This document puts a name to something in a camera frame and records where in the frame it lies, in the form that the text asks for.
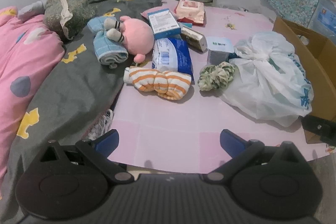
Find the blue packet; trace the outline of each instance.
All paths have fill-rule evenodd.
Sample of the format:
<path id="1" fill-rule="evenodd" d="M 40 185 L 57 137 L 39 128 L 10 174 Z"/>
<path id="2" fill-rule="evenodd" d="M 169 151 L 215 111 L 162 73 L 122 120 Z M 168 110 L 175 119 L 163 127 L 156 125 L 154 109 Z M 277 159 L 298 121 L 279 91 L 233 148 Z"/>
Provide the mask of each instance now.
<path id="1" fill-rule="evenodd" d="M 152 68 L 161 72 L 177 71 L 191 76 L 192 62 L 186 41 L 176 38 L 161 38 L 154 42 Z"/>

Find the cardboard box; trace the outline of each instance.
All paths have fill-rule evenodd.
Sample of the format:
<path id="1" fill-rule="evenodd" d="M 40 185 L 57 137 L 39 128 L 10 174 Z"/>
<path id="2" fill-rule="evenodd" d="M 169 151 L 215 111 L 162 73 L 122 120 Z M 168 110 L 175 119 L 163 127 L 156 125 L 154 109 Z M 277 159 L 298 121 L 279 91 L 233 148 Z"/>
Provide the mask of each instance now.
<path id="1" fill-rule="evenodd" d="M 314 99 L 311 115 L 336 122 L 336 46 L 331 40 L 310 29 L 277 18 L 273 31 L 282 34 L 295 47 L 295 53 L 311 82 Z M 305 36 L 305 46 L 298 35 Z M 320 136 L 305 131 L 307 143 L 321 143 Z"/>

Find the pink polka dot blanket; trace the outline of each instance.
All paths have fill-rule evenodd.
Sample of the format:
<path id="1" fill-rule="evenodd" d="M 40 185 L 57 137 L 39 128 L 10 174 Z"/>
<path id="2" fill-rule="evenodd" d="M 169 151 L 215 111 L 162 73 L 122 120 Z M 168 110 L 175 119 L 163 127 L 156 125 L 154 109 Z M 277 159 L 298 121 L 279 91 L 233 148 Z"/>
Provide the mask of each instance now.
<path id="1" fill-rule="evenodd" d="M 0 10 L 0 186 L 15 136 L 26 137 L 19 127 L 38 120 L 38 112 L 25 115 L 26 109 L 64 55 L 62 41 L 42 23 L 43 17 L 23 23 L 16 7 Z"/>

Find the stuffed toy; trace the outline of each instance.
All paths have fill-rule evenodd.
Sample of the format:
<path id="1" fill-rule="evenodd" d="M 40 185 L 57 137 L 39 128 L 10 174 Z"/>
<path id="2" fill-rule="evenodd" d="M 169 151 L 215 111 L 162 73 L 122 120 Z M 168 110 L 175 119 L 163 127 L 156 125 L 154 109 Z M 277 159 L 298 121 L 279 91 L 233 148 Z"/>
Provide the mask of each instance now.
<path id="1" fill-rule="evenodd" d="M 104 21 L 107 38 L 122 43 L 134 55 L 134 62 L 141 63 L 153 49 L 154 35 L 151 27 L 140 19 L 121 16 L 119 22 L 113 18 Z"/>

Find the orange striped towel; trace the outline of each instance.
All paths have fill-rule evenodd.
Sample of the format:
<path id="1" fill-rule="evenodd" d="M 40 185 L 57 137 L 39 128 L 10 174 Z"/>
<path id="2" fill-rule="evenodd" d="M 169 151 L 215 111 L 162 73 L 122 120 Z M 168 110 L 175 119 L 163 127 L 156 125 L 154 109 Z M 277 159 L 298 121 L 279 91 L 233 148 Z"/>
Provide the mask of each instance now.
<path id="1" fill-rule="evenodd" d="M 124 82 L 134 85 L 140 91 L 157 91 L 157 94 L 169 100 L 181 99 L 189 90 L 191 76 L 166 70 L 130 67 L 125 69 Z"/>

